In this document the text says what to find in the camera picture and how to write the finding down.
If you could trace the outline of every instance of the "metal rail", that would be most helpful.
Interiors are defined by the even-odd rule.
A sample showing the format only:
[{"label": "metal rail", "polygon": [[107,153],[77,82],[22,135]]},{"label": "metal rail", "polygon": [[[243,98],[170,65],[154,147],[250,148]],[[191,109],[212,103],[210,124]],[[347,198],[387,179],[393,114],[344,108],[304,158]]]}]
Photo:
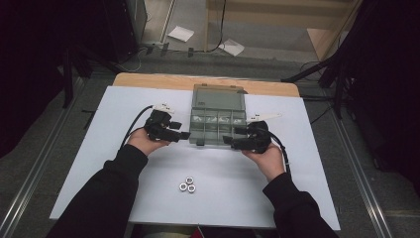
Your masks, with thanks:
[{"label": "metal rail", "polygon": [[49,136],[47,137],[46,142],[43,145],[40,153],[37,156],[37,159],[34,165],[31,168],[31,171],[28,173],[27,178],[25,179],[24,183],[22,184],[20,190],[16,194],[15,198],[12,201],[11,206],[4,218],[1,226],[0,226],[0,237],[2,238],[10,238],[15,231],[22,214],[24,213],[30,199],[37,188],[38,182],[41,180],[44,171],[47,168],[47,165],[50,161],[50,152],[53,150],[55,145],[55,141],[58,138],[62,126],[64,125],[68,114],[71,111],[71,108],[74,105],[78,95],[84,88],[84,82],[79,77],[77,81],[74,83],[74,98],[69,103],[67,108],[63,108],[59,114],[58,119],[56,120],[52,130],[50,131]]},{"label": "metal rail", "polygon": [[386,223],[385,216],[380,208],[380,205],[374,195],[373,190],[370,187],[368,179],[364,173],[362,165],[360,163],[359,157],[355,151],[355,148],[352,145],[349,134],[341,120],[339,120],[334,114],[334,124],[337,131],[342,139],[344,148],[348,154],[347,158],[349,160],[353,176],[356,179],[358,184],[359,191],[361,192],[362,198],[367,207],[367,212],[372,221],[373,227],[376,231],[377,237],[380,238],[391,238],[392,234],[389,229],[388,224]]},{"label": "metal rail", "polygon": [[170,19],[172,18],[173,8],[175,7],[176,0],[172,0],[169,5],[169,11],[166,15],[166,20],[164,21],[163,30],[161,31],[160,35],[160,42],[164,43],[167,34],[167,27],[169,27]]}]

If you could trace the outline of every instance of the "wooden tabletop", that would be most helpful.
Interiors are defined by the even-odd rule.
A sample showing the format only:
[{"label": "wooden tabletop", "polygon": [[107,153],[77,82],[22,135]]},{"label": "wooden tabletop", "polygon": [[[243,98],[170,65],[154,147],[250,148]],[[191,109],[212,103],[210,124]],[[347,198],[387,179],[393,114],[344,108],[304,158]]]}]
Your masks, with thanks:
[{"label": "wooden tabletop", "polygon": [[193,90],[194,84],[202,83],[242,86],[248,94],[299,97],[297,86],[293,83],[253,81],[243,78],[122,72],[116,76],[113,86]]}]

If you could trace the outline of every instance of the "cable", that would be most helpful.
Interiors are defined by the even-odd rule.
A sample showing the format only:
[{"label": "cable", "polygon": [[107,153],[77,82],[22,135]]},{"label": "cable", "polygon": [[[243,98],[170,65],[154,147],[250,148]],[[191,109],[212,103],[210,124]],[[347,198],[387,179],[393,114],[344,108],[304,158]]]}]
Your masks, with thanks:
[{"label": "cable", "polygon": [[147,106],[145,109],[143,109],[139,115],[137,115],[136,119],[134,119],[133,123],[131,124],[129,130],[126,133],[126,136],[124,137],[123,142],[121,143],[121,147],[120,150],[123,148],[124,144],[126,143],[127,138],[129,138],[130,134],[131,134],[131,130],[133,129],[134,125],[136,124],[137,120],[139,120],[139,118],[143,115],[143,113],[145,113],[147,110],[153,108],[153,106]]},{"label": "cable", "polygon": [[125,71],[128,71],[128,72],[135,72],[135,71],[139,70],[142,67],[142,62],[140,61],[140,53],[143,52],[143,51],[145,51],[145,50],[146,50],[146,48],[140,49],[139,52],[137,53],[137,59],[139,59],[139,66],[136,67],[136,69],[127,69],[127,68],[123,67],[120,64],[116,64],[116,66],[117,67],[120,67],[121,69],[123,69]]},{"label": "cable", "polygon": [[[159,51],[162,51],[162,49],[159,48],[158,46],[163,46],[163,44],[161,44],[161,45],[153,44],[152,45],[152,48],[154,48],[156,50],[159,50]],[[169,52],[169,53],[182,53],[182,54],[188,54],[189,53],[187,51],[178,51],[178,50],[166,50],[166,51]],[[195,53],[195,54],[203,54],[203,55],[206,55],[206,54],[218,54],[218,53],[221,53],[221,52],[193,51],[193,53]]]},{"label": "cable", "polygon": [[328,106],[327,107],[327,109],[325,109],[325,111],[321,114],[321,115],[319,115],[317,118],[315,118],[314,120],[312,120],[311,121],[311,125],[313,124],[313,123],[315,123],[316,121],[318,121],[322,116],[324,116],[329,110],[331,110],[333,108],[333,106],[331,105],[331,106]]},{"label": "cable", "polygon": [[283,144],[281,144],[280,139],[278,139],[274,134],[272,134],[271,132],[269,132],[269,134],[271,135],[271,137],[274,139],[274,141],[278,144],[278,146],[280,146],[281,151],[283,152],[283,157],[284,157],[284,163],[286,164],[286,171],[290,174],[291,176],[291,170],[290,170],[290,163],[287,157],[287,152],[286,152],[286,148],[283,146]]},{"label": "cable", "polygon": [[300,97],[304,101],[330,101],[330,100],[334,100],[334,97],[314,96],[314,95],[305,95],[305,94],[301,94]]},{"label": "cable", "polygon": [[223,41],[223,23],[225,22],[226,1],[227,0],[225,0],[224,3],[223,3],[222,21],[220,23],[220,40],[219,40],[219,44],[217,44],[217,46],[214,49],[208,51],[208,53],[212,53],[212,52],[216,51],[219,48],[219,46],[222,45],[222,41]]},{"label": "cable", "polygon": [[[304,66],[306,66],[307,64],[309,64],[309,63],[313,63],[313,62],[316,62],[316,63],[319,63],[318,61],[308,61],[308,62],[306,62],[306,63],[304,63],[301,67],[300,67],[300,70],[299,70],[299,72],[302,72],[303,71],[303,67]],[[308,81],[318,81],[319,80],[319,78],[317,78],[317,79],[311,79],[311,78],[307,78],[306,76],[305,77],[303,77],[304,79],[306,79],[306,80],[308,80]]]}]

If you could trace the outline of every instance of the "black cable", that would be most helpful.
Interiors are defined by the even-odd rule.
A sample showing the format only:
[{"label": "black cable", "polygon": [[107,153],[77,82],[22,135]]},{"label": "black cable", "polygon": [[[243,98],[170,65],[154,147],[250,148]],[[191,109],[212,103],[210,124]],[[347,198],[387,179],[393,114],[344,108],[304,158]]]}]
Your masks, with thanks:
[{"label": "black cable", "polygon": [[212,53],[212,52],[216,51],[219,48],[219,46],[222,45],[222,41],[223,41],[223,22],[225,21],[226,1],[227,0],[225,0],[225,2],[223,3],[222,21],[220,23],[220,40],[219,40],[219,44],[217,44],[217,46],[214,49],[212,49],[210,51],[207,51],[207,53]]},{"label": "black cable", "polygon": [[284,163],[286,164],[286,171],[291,176],[290,163],[289,163],[289,160],[288,160],[288,157],[287,157],[286,148],[283,146],[283,144],[281,144],[280,139],[278,139],[274,134],[272,134],[271,132],[269,132],[269,134],[274,139],[274,141],[278,144],[278,146],[280,146],[280,149],[283,152]]},{"label": "black cable", "polygon": [[143,113],[145,113],[147,110],[153,108],[153,106],[147,106],[145,109],[143,109],[139,115],[137,115],[136,119],[134,119],[133,123],[131,124],[129,130],[126,133],[126,136],[124,137],[123,142],[121,143],[121,147],[120,150],[123,148],[124,144],[126,143],[127,138],[129,138],[130,134],[131,134],[131,130],[133,129],[134,125],[136,124],[137,120],[139,120],[139,118],[143,115]]},{"label": "black cable", "polygon": [[[306,63],[304,63],[301,67],[300,67],[300,70],[299,70],[299,72],[302,72],[303,71],[303,67],[304,66],[306,66],[307,64],[309,64],[309,63],[313,63],[313,62],[316,62],[316,63],[319,63],[318,61],[308,61],[308,62],[306,62]],[[317,78],[317,79],[311,79],[311,78],[307,78],[306,76],[305,77],[303,77],[304,79],[306,79],[306,80],[308,80],[308,81],[317,81],[317,80],[319,80],[319,78]]]},{"label": "black cable", "polygon": [[318,121],[322,116],[324,116],[332,108],[333,108],[333,106],[328,106],[327,109],[325,109],[325,111],[321,115],[319,115],[317,118],[315,118],[314,120],[311,121],[311,125],[313,123],[315,123],[316,121]]},{"label": "black cable", "polygon": [[[155,49],[155,50],[158,50],[158,51],[162,51],[162,49],[160,47],[158,47],[156,44],[153,44],[152,48]],[[185,53],[185,54],[189,53],[188,51],[180,51],[180,50],[166,50],[166,51],[169,52],[169,53]],[[192,52],[195,53],[195,54],[197,54],[197,53],[199,53],[199,54],[212,54],[210,52],[204,52],[204,51],[192,51]]]},{"label": "black cable", "polygon": [[334,97],[315,96],[315,95],[306,95],[306,94],[300,94],[300,97],[304,101],[330,101],[330,100],[334,100]]},{"label": "black cable", "polygon": [[96,111],[89,111],[89,110],[84,110],[84,109],[82,109],[82,110],[81,110],[81,112],[84,112],[84,113],[90,113],[90,117],[89,117],[89,119],[87,120],[86,125],[84,125],[84,127],[83,127],[83,130],[86,130],[87,128],[89,128],[90,123],[92,122],[93,117],[95,116]]}]

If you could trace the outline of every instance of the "transparent plastic box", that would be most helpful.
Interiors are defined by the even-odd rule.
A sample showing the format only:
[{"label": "transparent plastic box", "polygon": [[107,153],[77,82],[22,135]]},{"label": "transparent plastic box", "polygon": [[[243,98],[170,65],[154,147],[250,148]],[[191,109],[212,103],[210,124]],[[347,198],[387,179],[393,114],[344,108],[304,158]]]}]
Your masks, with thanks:
[{"label": "transparent plastic box", "polygon": [[247,115],[243,87],[195,84],[192,98],[189,142],[197,146],[223,143],[223,136],[234,134],[234,127],[246,127]]}]

